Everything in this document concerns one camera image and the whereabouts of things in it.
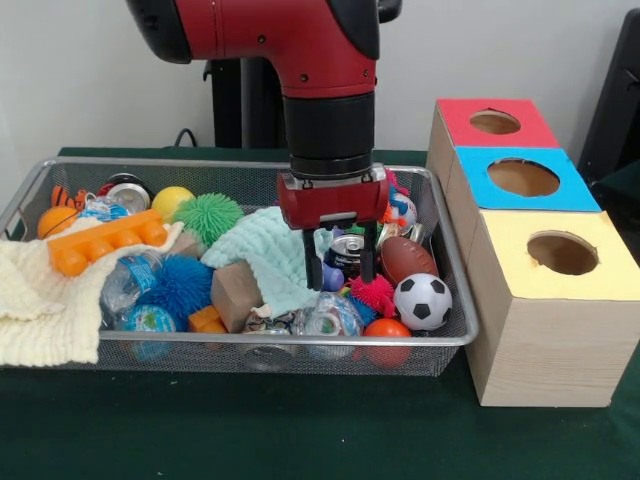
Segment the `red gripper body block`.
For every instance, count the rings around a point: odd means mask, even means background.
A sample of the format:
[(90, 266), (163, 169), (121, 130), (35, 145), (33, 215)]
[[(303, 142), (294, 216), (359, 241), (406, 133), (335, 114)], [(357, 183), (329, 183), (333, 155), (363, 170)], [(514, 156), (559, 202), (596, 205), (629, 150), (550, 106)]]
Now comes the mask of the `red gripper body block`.
[(343, 180), (296, 178), (290, 172), (277, 178), (279, 205), (292, 230), (318, 229), (345, 223), (381, 220), (390, 195), (385, 172), (370, 172), (370, 179)]

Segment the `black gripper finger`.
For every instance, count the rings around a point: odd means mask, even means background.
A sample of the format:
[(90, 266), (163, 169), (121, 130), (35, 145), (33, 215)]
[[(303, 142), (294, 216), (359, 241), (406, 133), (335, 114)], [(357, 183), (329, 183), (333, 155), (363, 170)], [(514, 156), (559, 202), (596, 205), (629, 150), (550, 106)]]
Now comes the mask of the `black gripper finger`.
[(360, 253), (360, 277), (364, 283), (371, 283), (376, 276), (375, 252), (377, 222), (364, 222), (363, 248)]
[(323, 267), (322, 260), (316, 252), (314, 233), (313, 229), (305, 229), (302, 232), (307, 287), (314, 291), (320, 291), (323, 285)]

